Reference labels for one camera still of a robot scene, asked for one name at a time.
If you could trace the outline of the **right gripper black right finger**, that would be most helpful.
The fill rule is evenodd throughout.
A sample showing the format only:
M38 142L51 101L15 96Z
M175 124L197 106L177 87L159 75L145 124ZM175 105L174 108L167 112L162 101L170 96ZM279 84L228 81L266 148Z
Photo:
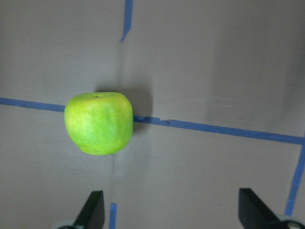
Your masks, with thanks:
M250 188L240 188L238 218L244 229L283 229L283 222Z

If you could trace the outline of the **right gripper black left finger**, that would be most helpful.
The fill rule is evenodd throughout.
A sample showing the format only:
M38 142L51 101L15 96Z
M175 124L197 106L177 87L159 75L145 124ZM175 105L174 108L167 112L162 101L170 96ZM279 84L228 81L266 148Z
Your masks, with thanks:
M103 191L92 191L72 225L73 229L102 229L105 222Z

